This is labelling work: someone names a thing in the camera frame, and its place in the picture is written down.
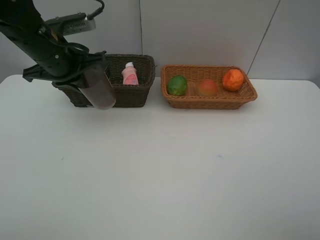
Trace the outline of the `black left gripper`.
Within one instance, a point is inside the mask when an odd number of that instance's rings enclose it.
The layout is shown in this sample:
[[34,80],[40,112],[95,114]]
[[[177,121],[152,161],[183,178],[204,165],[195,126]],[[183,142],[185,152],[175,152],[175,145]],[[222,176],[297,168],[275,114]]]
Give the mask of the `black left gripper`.
[[36,62],[23,70],[22,77],[28,82],[34,79],[51,81],[56,89],[80,93],[73,82],[79,81],[85,70],[99,65],[98,74],[110,77],[106,51],[89,53],[89,49],[79,43],[27,34],[22,37],[22,51]]

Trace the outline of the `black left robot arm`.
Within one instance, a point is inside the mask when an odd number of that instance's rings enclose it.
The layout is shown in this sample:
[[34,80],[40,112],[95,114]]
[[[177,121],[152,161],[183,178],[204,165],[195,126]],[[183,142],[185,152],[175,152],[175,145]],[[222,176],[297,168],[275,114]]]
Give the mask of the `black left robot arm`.
[[89,14],[79,12],[44,21],[31,0],[0,2],[1,33],[36,63],[23,71],[25,80],[50,81],[90,94],[112,90],[105,74],[105,53],[91,54],[86,46],[65,39],[93,28],[92,21],[105,8],[102,0],[99,3]]

